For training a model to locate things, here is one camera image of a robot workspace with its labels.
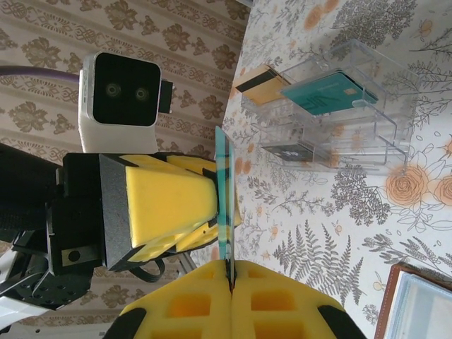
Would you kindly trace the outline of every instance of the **teal bank card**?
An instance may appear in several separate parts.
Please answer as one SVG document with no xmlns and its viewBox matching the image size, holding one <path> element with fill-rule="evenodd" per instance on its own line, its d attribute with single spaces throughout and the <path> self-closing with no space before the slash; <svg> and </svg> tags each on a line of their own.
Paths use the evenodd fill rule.
<svg viewBox="0 0 452 339">
<path fill-rule="evenodd" d="M 372 104 L 378 100 L 375 94 L 364 90 L 343 71 L 291 85 L 281 93 L 312 115 L 353 108 L 353 102 L 356 100 L 365 99 Z"/>
</svg>

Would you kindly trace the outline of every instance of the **floral tablecloth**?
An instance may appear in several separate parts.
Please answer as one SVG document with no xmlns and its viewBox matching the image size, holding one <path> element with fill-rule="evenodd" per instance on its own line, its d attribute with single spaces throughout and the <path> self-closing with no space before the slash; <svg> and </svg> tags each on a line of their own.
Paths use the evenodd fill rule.
<svg viewBox="0 0 452 339">
<path fill-rule="evenodd" d="M 281 71 L 352 38 L 424 75 L 404 177 L 272 165 L 234 90 L 223 124 L 237 148 L 243 224 L 236 257 L 335 297 L 372 338 L 391 264 L 405 261 L 452 278 L 452 4 L 255 2 L 236 77 L 262 63 Z M 202 264 L 218 249 L 192 255 Z"/>
</svg>

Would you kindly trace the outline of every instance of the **wallpaper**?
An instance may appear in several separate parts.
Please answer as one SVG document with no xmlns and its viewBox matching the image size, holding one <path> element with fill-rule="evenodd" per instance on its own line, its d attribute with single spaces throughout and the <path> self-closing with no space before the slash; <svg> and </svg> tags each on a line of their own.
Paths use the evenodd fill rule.
<svg viewBox="0 0 452 339">
<path fill-rule="evenodd" d="M 259 0 L 250 13 L 236 77 L 262 63 L 283 71 L 352 38 L 424 77 L 392 77 L 420 92 L 404 177 L 279 167 L 234 90 L 223 123 L 237 149 L 236 257 L 336 298 L 368 338 L 392 264 L 452 281 L 451 18 L 439 0 Z M 218 248 L 192 256 L 204 263 Z"/>
<path fill-rule="evenodd" d="M 157 122 L 160 149 L 212 157 L 248 15 L 235 0 L 1 0 L 0 64 L 78 73 L 83 57 L 99 50 L 154 61 L 176 87 L 173 112 Z M 0 98 L 0 142 L 57 163 L 81 151 L 77 85 L 5 76 Z M 7 248 L 0 243 L 0 253 Z M 83 298 L 23 323 L 112 322 L 124 306 L 177 277 L 176 259 L 166 265 L 157 284 L 99 268 Z"/>
</svg>

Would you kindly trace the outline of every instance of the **camera lens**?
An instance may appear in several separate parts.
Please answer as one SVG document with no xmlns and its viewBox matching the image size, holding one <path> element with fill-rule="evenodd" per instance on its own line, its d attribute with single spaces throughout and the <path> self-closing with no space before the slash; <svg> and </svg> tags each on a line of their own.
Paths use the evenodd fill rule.
<svg viewBox="0 0 452 339">
<path fill-rule="evenodd" d="M 135 92 L 135 97 L 137 100 L 146 101 L 149 98 L 149 92 L 145 88 L 139 88 Z"/>
<path fill-rule="evenodd" d="M 121 93 L 121 86 L 117 83 L 109 83 L 105 91 L 109 97 L 117 97 Z"/>
</svg>

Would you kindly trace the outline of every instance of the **camera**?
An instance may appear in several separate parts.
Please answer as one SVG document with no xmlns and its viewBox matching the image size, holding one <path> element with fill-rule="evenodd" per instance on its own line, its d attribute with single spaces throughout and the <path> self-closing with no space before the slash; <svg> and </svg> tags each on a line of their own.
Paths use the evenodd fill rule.
<svg viewBox="0 0 452 339">
<path fill-rule="evenodd" d="M 108 52 L 87 56 L 78 98 L 83 152 L 156 153 L 161 84 L 160 67 L 152 62 Z"/>
</svg>

